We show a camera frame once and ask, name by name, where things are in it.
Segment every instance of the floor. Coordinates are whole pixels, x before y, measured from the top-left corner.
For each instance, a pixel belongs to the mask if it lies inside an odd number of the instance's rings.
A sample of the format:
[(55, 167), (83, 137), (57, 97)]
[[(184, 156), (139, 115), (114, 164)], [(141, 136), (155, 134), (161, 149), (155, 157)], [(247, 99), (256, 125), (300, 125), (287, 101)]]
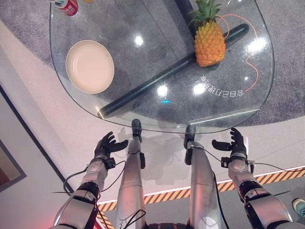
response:
[[(286, 206), (291, 214), (293, 222), (305, 224), (305, 218), (298, 216), (291, 205), (295, 198), (305, 198), (304, 192), (305, 178), (297, 178), (278, 183), (263, 185), (270, 192), (277, 194), (291, 190), (291, 192), (277, 196)], [(186, 223), (189, 218), (189, 198), (175, 199), (167, 202), (149, 204), (145, 206), (145, 220), (150, 223)], [(251, 228), (244, 211), (244, 205), (240, 201), (235, 190), (220, 193), (220, 201), (224, 216), (230, 228)], [(110, 222), (115, 222), (115, 210), (105, 212), (106, 217)]]
[[(18, 9), (16, 2), (12, 6)], [(304, 19), (304, 14), (302, 7), (297, 7), (295, 2), (293, 7), (290, 4), (284, 0), (276, 3), (258, 1), (274, 43), (274, 86), (261, 111), (239, 128), (244, 136), (249, 137), (250, 159), (283, 168), (305, 163), (304, 33), (300, 32), (302, 23), (298, 23)], [(93, 156), (96, 143), (107, 132), (113, 131), (119, 140), (124, 140), (131, 138), (131, 130), (88, 114), (67, 95), (50, 64), (48, 6), (40, 6), (41, 10), (27, 15), (35, 23), (26, 26), (21, 26), (25, 18), (10, 17), (3, 12), (5, 7), (1, 8), (0, 83), (51, 159), (67, 177), (83, 170)], [(291, 21), (277, 16), (285, 15), (283, 11), (291, 15)], [(278, 36), (277, 23), (285, 25), (281, 25), (285, 27), (281, 36)], [(191, 170), (184, 164), (182, 136), (149, 131), (142, 135), (147, 165), (142, 172), (145, 193), (189, 186)], [(214, 138), (228, 141), (229, 132), (197, 135), (198, 141), (220, 158), (226, 154), (211, 148)], [(115, 159), (119, 162), (125, 156), (126, 151), (121, 151), (115, 154)], [(228, 178), (217, 161), (211, 157), (210, 162), (217, 180)], [(257, 166), (255, 173), (275, 170)], [(120, 171), (121, 167), (118, 167), (109, 172), (106, 187)], [(70, 184), (75, 188), (80, 180), (81, 177), (76, 177)], [(118, 187), (119, 181), (102, 199), (116, 199), (114, 190)]]

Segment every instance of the black cable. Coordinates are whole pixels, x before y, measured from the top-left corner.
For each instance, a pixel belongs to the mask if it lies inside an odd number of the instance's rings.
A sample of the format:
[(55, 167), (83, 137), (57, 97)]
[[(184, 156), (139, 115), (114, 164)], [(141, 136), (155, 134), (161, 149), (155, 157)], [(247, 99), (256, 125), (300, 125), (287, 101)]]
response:
[(209, 151), (207, 151), (206, 149), (204, 149), (205, 150), (205, 152), (207, 152), (209, 155), (211, 155), (212, 157), (214, 157), (217, 161), (220, 161), (221, 162), (221, 160), (219, 160), (217, 157), (215, 157), (213, 154), (211, 154)]
[(214, 174), (214, 182), (215, 182), (215, 186), (216, 186), (216, 193), (217, 193), (217, 201), (218, 201), (218, 205), (219, 205), (219, 210), (220, 210), (221, 216), (224, 220), (225, 226), (227, 227), (227, 229), (230, 229), (227, 221), (225, 220), (224, 212), (223, 212), (223, 209), (222, 209), (221, 204), (220, 204), (220, 198), (219, 198), (219, 191), (218, 191), (218, 186), (217, 186), (217, 181), (216, 181), (216, 175), (215, 175), (214, 172), (213, 172), (213, 174)]
[(71, 177), (73, 177), (73, 176), (76, 176), (76, 175), (78, 175), (78, 174), (81, 174), (81, 173), (86, 172), (87, 168), (88, 168), (88, 166), (86, 166), (86, 168), (85, 168), (83, 171), (74, 173), (74, 174), (68, 176), (68, 177), (65, 179), (65, 181), (63, 182), (63, 190), (65, 191), (65, 193), (67, 193), (68, 196), (71, 196), (71, 193), (68, 192), (68, 190), (67, 190), (67, 188), (66, 188), (67, 181), (68, 181)]
[[(207, 151), (206, 149), (204, 149), (205, 150), (205, 152), (207, 152), (209, 155), (211, 155), (212, 157), (214, 157), (217, 161), (220, 161), (221, 162), (221, 160), (219, 160), (217, 157), (215, 157), (213, 154), (211, 154), (209, 151)], [(286, 172), (291, 172), (291, 170), (286, 170), (286, 169), (283, 169), (283, 168), (280, 168), (280, 167), (277, 167), (277, 166), (274, 166), (274, 165), (271, 165), (271, 164), (267, 164), (267, 163), (255, 163), (255, 165), (265, 165), (265, 166), (272, 166), (272, 167), (274, 167), (274, 168), (278, 168), (278, 169), (280, 169), (280, 170), (283, 170), (283, 171), (286, 171)]]
[(108, 188), (104, 189), (104, 190), (101, 191), (101, 192), (104, 192), (104, 191), (110, 189), (111, 186), (120, 178), (120, 176), (121, 176), (122, 173), (124, 172), (124, 169), (125, 169), (125, 166), (126, 166), (126, 161), (121, 161), (121, 162), (119, 162), (118, 164), (116, 164), (116, 166), (117, 166), (117, 165), (119, 165), (120, 163), (123, 163), (123, 162), (124, 162), (125, 164), (124, 164), (124, 168), (122, 169), (122, 172), (119, 174), (119, 176), (116, 178), (116, 180), (115, 180)]
[[(134, 221), (132, 221), (132, 219), (139, 213), (139, 212), (144, 212), (143, 215), (141, 215), (140, 217), (136, 218)], [(138, 221), (139, 219), (141, 219), (142, 217), (144, 217), (146, 215), (146, 211), (139, 209), (137, 210), (134, 215), (130, 218), (130, 220), (127, 222), (126, 226), (123, 229), (128, 228), (131, 224), (133, 224), (134, 222)]]
[(103, 215), (101, 214), (101, 211), (100, 211), (99, 207), (98, 207), (97, 205), (95, 205), (95, 206), (96, 206), (97, 210), (99, 211), (99, 214), (100, 214), (100, 216), (101, 216), (101, 218), (102, 218), (102, 220), (103, 220), (103, 222), (104, 222), (106, 228), (109, 229), (109, 227), (108, 227), (108, 225), (107, 225), (107, 223), (106, 223), (106, 221), (105, 221)]
[(285, 194), (285, 193), (287, 193), (287, 192), (291, 192), (291, 190), (286, 191), (286, 192), (280, 192), (280, 193), (278, 193), (278, 194), (275, 194), (274, 196), (278, 196), (278, 195), (281, 195), (281, 194)]
[(73, 192), (51, 192), (51, 193), (65, 193), (65, 194), (67, 194), (67, 193), (73, 193)]
[(286, 170), (286, 169), (283, 169), (283, 168), (280, 168), (280, 167), (277, 167), (277, 166), (273, 166), (273, 165), (267, 164), (267, 163), (256, 163), (256, 165), (272, 166), (272, 167), (274, 167), (274, 168), (278, 168), (278, 169), (283, 170), (283, 171), (286, 171), (286, 172), (293, 172), (293, 171), (291, 171), (291, 170)]

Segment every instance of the pineapple leaves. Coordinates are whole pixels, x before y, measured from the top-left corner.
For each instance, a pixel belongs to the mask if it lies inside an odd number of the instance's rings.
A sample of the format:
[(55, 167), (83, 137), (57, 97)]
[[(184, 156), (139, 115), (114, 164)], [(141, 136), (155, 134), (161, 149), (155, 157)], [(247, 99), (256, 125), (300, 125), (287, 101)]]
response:
[(207, 21), (215, 21), (216, 14), (220, 10), (217, 8), (221, 4), (215, 4), (215, 0), (195, 0), (199, 10), (193, 10), (188, 15), (194, 15), (191, 23), (204, 25)]
[(215, 8), (214, 10), (212, 10), (211, 15), (213, 15), (213, 17), (211, 17), (211, 19), (215, 20), (215, 16), (219, 10), (220, 10), (219, 8)]
[(190, 15), (190, 14), (195, 14), (195, 16), (197, 16), (198, 14), (200, 14), (201, 12), (199, 10), (192, 10), (190, 12), (187, 13), (187, 15)]

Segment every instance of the robotic arm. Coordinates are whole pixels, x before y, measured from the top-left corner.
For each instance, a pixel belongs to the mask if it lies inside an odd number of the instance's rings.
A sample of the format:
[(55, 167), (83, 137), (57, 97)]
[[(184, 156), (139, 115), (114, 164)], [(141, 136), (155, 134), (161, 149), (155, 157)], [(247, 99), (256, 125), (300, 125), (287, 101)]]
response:
[(247, 159), (244, 138), (238, 130), (231, 129), (230, 143), (212, 141), (215, 149), (232, 151), (230, 157), (222, 157), (222, 167), (228, 168), (247, 217), (254, 229), (302, 229), (304, 226), (292, 222), (286, 206), (263, 188), (253, 177), (254, 161)]
[(98, 214), (98, 195), (104, 188), (108, 170), (115, 167), (110, 153), (127, 147), (128, 140), (116, 143), (112, 132), (98, 142), (80, 186), (61, 207), (50, 229), (92, 229)]

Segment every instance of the wall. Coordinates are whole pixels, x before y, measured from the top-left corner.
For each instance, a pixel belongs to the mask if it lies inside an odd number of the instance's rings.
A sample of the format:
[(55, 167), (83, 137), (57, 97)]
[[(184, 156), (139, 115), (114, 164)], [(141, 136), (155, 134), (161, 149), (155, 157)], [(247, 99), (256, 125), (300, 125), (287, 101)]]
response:
[(26, 178), (0, 192), (1, 229), (45, 229), (66, 201), (62, 182), (0, 95), (0, 139)]

